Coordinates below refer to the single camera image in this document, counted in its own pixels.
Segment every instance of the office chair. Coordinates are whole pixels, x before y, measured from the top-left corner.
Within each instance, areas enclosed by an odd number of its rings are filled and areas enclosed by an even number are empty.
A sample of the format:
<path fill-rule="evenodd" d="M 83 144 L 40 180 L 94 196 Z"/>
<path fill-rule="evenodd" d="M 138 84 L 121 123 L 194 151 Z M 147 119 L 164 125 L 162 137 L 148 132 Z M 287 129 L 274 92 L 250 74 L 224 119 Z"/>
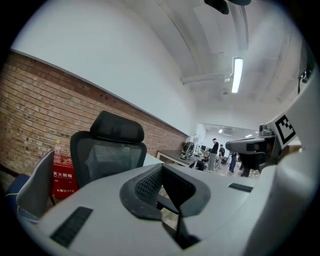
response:
<path fill-rule="evenodd" d="M 35 166 L 30 177 L 20 174 L 10 185 L 6 197 L 15 213 L 37 222 L 45 213 L 53 185 L 54 150 L 49 151 Z"/>
<path fill-rule="evenodd" d="M 90 131 L 78 131 L 70 141 L 70 153 L 79 189 L 114 174 L 142 167 L 147 147 L 142 126 L 102 111 Z"/>

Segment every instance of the chair armrest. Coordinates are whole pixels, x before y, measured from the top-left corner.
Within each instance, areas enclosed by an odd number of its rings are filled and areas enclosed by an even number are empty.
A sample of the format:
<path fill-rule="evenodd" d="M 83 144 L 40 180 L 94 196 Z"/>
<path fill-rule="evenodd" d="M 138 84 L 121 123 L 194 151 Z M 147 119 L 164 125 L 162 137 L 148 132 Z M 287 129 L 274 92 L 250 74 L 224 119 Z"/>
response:
<path fill-rule="evenodd" d="M 163 195 L 158 194 L 157 197 L 157 206 L 159 210 L 162 208 L 168 209 L 170 212 L 173 212 L 175 214 L 179 214 L 179 211 L 177 208 L 174 206 L 172 201 L 169 198 L 164 197 Z"/>

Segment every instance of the blue cushion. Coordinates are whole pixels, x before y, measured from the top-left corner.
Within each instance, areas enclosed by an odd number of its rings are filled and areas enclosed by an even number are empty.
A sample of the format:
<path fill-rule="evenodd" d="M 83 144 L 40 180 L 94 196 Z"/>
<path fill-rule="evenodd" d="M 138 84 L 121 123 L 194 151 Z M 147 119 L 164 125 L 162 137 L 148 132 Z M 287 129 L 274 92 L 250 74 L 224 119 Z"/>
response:
<path fill-rule="evenodd" d="M 23 185 L 27 182 L 28 179 L 28 175 L 20 174 L 18 177 L 14 179 L 14 181 L 5 193 L 5 198 L 7 199 L 9 207 L 14 211 L 15 214 L 17 214 L 17 194 L 19 193 L 20 189 L 23 187 Z"/>

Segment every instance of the light fixture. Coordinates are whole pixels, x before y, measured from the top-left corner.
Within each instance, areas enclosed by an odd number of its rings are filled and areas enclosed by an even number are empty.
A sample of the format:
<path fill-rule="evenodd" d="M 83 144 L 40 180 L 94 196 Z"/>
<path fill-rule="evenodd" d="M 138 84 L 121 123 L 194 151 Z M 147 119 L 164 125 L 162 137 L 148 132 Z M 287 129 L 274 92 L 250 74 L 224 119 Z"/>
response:
<path fill-rule="evenodd" d="M 232 89 L 231 89 L 231 92 L 233 94 L 236 94 L 239 90 L 243 66 L 244 66 L 243 58 L 234 59 L 233 83 L 232 83 Z"/>

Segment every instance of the red fire extinguisher box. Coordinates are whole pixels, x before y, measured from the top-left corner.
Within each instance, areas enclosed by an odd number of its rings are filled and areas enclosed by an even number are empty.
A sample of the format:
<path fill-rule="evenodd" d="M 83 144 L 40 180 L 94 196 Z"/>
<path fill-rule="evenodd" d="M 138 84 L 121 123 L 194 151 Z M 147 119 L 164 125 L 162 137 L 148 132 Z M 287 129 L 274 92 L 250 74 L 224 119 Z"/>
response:
<path fill-rule="evenodd" d="M 57 199 L 65 199 L 78 190 L 71 157 L 61 156 L 60 162 L 53 163 L 53 186 L 51 194 Z"/>

